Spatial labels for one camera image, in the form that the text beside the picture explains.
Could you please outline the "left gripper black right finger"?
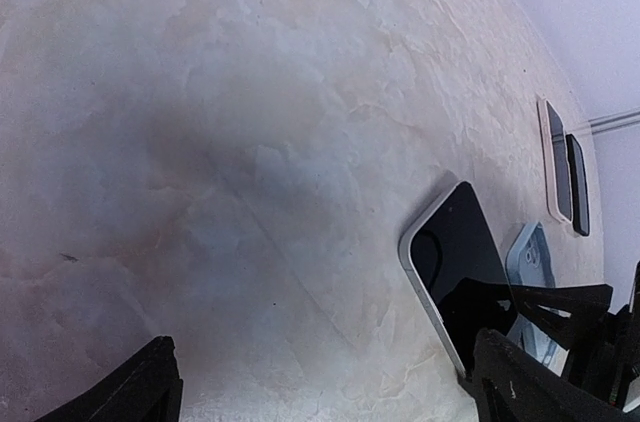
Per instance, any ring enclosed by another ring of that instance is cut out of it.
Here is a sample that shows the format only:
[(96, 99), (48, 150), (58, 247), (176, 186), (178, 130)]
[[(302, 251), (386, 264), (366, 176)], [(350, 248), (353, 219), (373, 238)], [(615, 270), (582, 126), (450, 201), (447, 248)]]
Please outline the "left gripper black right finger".
[(563, 380), (495, 330), (476, 337), (472, 396), (478, 419), (490, 421), (633, 421)]

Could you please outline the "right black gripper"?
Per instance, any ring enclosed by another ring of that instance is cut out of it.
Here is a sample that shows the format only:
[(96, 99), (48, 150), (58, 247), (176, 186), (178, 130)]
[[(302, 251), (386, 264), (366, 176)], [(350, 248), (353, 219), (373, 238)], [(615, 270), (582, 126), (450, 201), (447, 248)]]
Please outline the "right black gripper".
[(608, 312), (613, 295), (608, 284), (513, 285), (511, 292), (522, 316), (570, 350), (563, 379), (617, 409), (639, 408), (638, 276), (629, 303), (615, 314)]

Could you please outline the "large black smartphone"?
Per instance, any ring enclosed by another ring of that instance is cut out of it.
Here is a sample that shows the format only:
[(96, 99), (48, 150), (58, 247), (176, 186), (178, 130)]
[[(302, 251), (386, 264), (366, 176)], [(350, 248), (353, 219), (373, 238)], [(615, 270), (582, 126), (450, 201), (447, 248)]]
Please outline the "large black smartphone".
[(566, 135), (572, 194), (572, 225), (582, 237), (590, 235), (590, 214), (586, 167), (582, 147), (573, 134)]

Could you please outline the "clear pink phone case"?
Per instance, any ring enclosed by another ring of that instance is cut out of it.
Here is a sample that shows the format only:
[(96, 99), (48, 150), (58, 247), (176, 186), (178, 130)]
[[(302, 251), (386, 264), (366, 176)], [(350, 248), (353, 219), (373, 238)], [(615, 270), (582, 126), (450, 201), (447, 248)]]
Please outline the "clear pink phone case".
[(544, 172), (545, 172), (545, 184), (547, 193), (547, 207), (550, 215), (560, 223), (571, 224), (571, 221), (566, 220), (557, 209), (555, 198), (555, 185), (554, 185), (554, 168), (551, 150), (551, 138), (549, 133), (549, 122), (546, 114), (545, 103), (549, 102), (546, 99), (538, 97), (536, 99), (538, 118), (540, 124), (541, 143), (544, 159)]

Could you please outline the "light blue phone case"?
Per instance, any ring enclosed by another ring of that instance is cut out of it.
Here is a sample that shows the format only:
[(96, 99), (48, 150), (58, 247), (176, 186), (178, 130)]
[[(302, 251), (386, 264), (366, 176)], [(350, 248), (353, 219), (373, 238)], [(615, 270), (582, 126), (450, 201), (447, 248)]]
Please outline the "light blue phone case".
[[(509, 249), (505, 269), (511, 286), (556, 287), (550, 250), (541, 223), (530, 222), (523, 226)], [(556, 360), (561, 352), (559, 345), (521, 314), (509, 337), (543, 366), (559, 372)]]

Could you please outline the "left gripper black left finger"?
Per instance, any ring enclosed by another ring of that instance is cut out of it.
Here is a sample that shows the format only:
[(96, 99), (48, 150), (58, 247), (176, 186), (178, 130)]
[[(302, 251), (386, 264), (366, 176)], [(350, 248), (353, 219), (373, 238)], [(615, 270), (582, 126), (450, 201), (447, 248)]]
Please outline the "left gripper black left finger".
[(111, 374), (37, 422), (177, 422), (183, 380), (170, 336), (147, 343)]

